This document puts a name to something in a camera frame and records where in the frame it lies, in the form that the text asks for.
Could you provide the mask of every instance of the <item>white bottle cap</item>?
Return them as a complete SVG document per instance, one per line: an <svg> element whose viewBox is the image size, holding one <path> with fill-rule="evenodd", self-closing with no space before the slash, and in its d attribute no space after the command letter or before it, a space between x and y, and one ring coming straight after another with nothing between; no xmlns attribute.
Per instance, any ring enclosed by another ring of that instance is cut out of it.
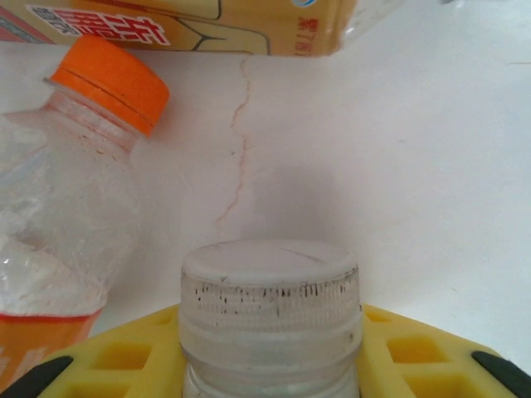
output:
<svg viewBox="0 0 531 398"><path fill-rule="evenodd" d="M320 369L362 338L358 266L319 242L247 240L193 251L179 335L190 358L243 372Z"/></svg>

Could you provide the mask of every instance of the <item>plastic bottle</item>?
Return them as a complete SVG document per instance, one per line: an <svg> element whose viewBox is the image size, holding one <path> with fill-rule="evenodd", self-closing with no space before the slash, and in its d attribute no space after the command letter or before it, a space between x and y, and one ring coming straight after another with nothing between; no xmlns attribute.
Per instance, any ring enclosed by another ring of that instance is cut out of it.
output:
<svg viewBox="0 0 531 398"><path fill-rule="evenodd" d="M168 100L93 36L50 82L43 107L0 116L0 391L90 331L143 222L129 155Z"/></svg>
<svg viewBox="0 0 531 398"><path fill-rule="evenodd" d="M355 398L358 266L298 240L237 241L184 262L183 398Z"/></svg>

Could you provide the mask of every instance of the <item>yellow foam holder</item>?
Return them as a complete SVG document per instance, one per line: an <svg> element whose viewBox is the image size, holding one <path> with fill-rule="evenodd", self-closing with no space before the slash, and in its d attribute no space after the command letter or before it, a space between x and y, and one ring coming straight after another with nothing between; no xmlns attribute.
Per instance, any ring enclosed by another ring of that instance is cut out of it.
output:
<svg viewBox="0 0 531 398"><path fill-rule="evenodd" d="M54 353L46 363L73 361L33 396L180 397L186 361L177 313L178 306L169 307ZM362 398L527 397L514 395L471 356L486 352L500 359L487 347L370 305L363 306L363 333L357 360Z"/></svg>

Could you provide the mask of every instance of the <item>bottle cap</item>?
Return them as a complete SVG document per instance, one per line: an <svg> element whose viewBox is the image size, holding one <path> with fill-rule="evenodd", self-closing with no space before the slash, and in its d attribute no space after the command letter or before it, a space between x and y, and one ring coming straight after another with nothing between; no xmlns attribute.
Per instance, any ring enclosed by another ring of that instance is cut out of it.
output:
<svg viewBox="0 0 531 398"><path fill-rule="evenodd" d="M183 265L179 335L197 361L239 371L318 369L362 336L351 254L301 240L243 240L193 251Z"/></svg>
<svg viewBox="0 0 531 398"><path fill-rule="evenodd" d="M149 136L168 102L163 81L127 51L96 36L82 36L50 78L107 109Z"/></svg>

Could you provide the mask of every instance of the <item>orange bottle cap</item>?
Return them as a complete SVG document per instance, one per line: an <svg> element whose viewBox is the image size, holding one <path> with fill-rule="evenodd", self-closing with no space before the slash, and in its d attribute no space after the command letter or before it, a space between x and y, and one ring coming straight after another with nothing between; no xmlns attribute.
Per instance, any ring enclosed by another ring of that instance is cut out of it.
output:
<svg viewBox="0 0 531 398"><path fill-rule="evenodd" d="M146 136L169 99L168 87L152 70L96 36L80 37L51 80L84 95Z"/></svg>

